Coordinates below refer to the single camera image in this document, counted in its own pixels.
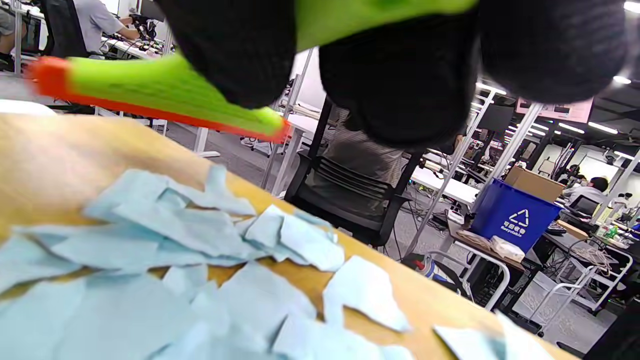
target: cardboard box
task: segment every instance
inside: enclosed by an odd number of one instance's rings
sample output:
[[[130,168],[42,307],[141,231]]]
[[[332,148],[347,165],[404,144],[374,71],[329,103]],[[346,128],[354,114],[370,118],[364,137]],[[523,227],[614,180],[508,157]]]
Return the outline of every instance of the cardboard box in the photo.
[[[575,238],[578,240],[585,240],[586,238],[589,237],[589,235],[587,235],[587,233],[585,233],[584,231],[578,229],[575,226],[569,225],[562,220],[558,220],[557,223],[558,225],[564,227],[567,233],[570,233],[571,235],[575,236]]]
[[[564,190],[561,183],[519,167],[512,168],[504,182],[549,202],[554,202]]]

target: sneaker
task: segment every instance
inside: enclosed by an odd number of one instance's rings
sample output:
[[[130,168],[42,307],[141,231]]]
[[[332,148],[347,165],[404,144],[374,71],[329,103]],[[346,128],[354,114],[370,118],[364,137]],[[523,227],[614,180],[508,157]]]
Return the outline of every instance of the sneaker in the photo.
[[[257,141],[256,138],[244,138],[240,140],[240,143],[247,147],[253,147]]]
[[[15,69],[15,63],[13,62],[13,56],[0,55],[0,71],[9,71],[13,72]]]

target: black office chair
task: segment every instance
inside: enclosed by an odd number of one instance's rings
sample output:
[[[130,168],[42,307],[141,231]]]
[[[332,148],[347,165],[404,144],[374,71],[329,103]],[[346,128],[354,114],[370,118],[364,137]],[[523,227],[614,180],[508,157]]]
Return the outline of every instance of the black office chair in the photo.
[[[115,58],[109,54],[93,53],[86,50],[73,0],[41,0],[40,11],[44,15],[49,32],[47,45],[43,51],[44,55],[57,58],[88,58],[91,55]],[[95,113],[93,107],[80,104],[48,105],[47,107],[74,114],[93,115]]]
[[[284,199],[302,210],[329,221],[336,227],[342,227],[352,232],[353,237],[363,243],[373,247],[384,246],[391,235],[400,207],[410,200],[403,197],[402,194],[424,149],[411,153],[395,186],[343,167],[322,155],[318,155],[321,148],[331,142],[332,132],[340,129],[340,126],[327,129],[330,114],[335,113],[335,110],[334,105],[328,99],[325,100],[310,149],[298,153],[300,165]],[[314,191],[306,183],[312,170],[314,176],[320,177],[331,186],[350,192],[350,195],[386,204],[382,214],[371,216],[356,213],[345,207],[344,204],[340,204],[339,201],[335,201],[336,199],[328,199]]]

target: recycling symbol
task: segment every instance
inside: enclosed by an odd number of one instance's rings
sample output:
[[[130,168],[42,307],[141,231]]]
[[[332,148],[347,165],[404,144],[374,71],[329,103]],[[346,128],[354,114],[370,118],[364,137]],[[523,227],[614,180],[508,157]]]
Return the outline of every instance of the recycling symbol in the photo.
[[[511,215],[509,220],[523,227],[529,226],[529,210],[520,210],[517,213]]]

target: pink sign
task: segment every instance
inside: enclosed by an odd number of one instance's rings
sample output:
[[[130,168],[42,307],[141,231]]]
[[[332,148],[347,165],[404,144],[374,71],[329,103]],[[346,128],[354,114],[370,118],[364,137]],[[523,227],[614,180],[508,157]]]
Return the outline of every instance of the pink sign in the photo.
[[[586,124],[589,120],[592,104],[593,98],[587,101],[575,102],[573,104],[544,105],[538,116]],[[530,107],[531,101],[519,98],[516,112],[526,114]]]

